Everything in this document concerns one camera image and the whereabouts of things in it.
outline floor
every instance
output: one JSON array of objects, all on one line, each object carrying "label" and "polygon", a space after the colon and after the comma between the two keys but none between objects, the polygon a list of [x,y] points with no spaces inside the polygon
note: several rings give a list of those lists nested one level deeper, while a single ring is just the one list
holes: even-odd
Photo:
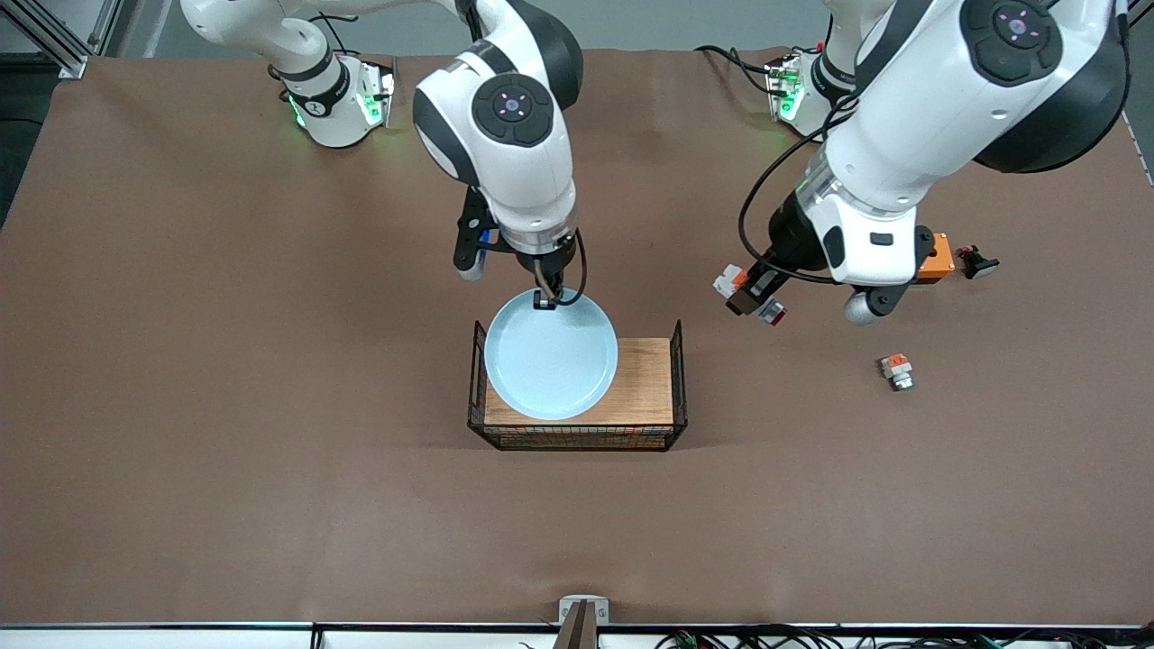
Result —
[{"label": "floor", "polygon": [[[1154,0],[1142,0],[1137,10]],[[757,50],[811,44],[822,38],[826,12],[818,0],[538,0],[574,30],[586,49],[688,50],[714,43]],[[114,51],[123,57],[254,57],[201,39],[180,10],[179,0],[140,0],[126,10],[123,37]],[[432,3],[405,5],[334,23],[352,50],[400,55],[449,54],[467,44],[465,28]],[[1137,141],[1154,151],[1154,18],[1131,36],[1133,87],[1126,114]],[[45,66],[0,67],[0,118],[40,119],[57,80]],[[37,128],[0,122],[0,224],[23,173]]]}]

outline round plate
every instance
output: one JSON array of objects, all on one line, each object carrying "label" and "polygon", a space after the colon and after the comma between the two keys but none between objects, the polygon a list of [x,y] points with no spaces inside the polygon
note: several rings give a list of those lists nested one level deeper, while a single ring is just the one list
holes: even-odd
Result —
[{"label": "round plate", "polygon": [[[571,289],[562,299],[571,299]],[[485,338],[485,371],[510,408],[534,419],[568,419],[609,390],[617,335],[597,303],[582,297],[554,311],[533,308],[533,290],[509,300]]]}]

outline wooden board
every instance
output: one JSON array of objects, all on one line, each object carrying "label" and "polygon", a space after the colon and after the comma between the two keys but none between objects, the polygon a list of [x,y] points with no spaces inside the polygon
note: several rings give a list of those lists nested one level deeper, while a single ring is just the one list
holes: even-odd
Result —
[{"label": "wooden board", "polygon": [[589,424],[598,426],[632,426],[673,424],[673,375],[669,367],[667,338],[619,338],[617,373],[609,391],[597,405],[577,417],[561,422],[542,422],[525,417],[509,406],[486,386],[486,424]]}]

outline table surface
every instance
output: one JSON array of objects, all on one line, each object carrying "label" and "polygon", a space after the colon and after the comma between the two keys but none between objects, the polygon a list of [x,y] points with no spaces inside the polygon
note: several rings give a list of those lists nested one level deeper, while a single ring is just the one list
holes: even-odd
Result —
[{"label": "table surface", "polygon": [[717,59],[589,52],[589,294],[623,337],[683,320],[689,428],[499,453],[465,427],[473,321],[530,277],[450,263],[463,187],[409,100],[440,61],[402,60],[394,129],[347,150],[255,60],[60,84],[0,234],[0,620],[524,621],[574,591],[619,621],[1149,619],[1154,219],[1124,128],[935,187],[922,222],[990,277],[869,329],[792,284],[773,329],[711,283],[795,137]]}]

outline orange block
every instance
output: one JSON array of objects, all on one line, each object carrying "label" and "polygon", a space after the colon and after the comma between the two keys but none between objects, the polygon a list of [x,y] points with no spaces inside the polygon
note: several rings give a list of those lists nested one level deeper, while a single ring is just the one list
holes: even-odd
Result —
[{"label": "orange block", "polygon": [[917,284],[935,284],[943,277],[953,273],[953,249],[945,234],[937,232],[934,234],[934,249],[930,256],[926,258],[926,263],[917,269]]}]

